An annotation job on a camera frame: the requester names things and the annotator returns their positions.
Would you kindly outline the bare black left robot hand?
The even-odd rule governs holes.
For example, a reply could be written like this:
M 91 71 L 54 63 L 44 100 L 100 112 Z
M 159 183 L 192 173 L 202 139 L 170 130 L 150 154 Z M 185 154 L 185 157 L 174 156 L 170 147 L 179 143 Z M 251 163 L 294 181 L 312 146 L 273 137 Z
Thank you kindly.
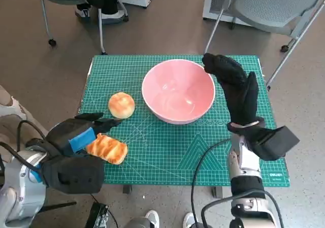
M 109 132 L 122 120 L 104 118 L 103 113 L 82 113 L 69 118 L 52 128 L 46 141 L 52 144 L 61 154 L 72 156 L 86 148 L 97 139 L 98 134 Z

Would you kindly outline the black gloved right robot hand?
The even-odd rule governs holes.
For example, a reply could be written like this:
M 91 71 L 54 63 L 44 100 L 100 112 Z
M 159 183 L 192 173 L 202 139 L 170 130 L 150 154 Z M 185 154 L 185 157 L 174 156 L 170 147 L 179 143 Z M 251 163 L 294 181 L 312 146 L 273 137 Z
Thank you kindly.
M 234 59 L 205 53 L 202 62 L 206 73 L 214 75 L 223 89 L 231 122 L 248 125 L 257 121 L 258 83 L 255 72 L 246 74 Z

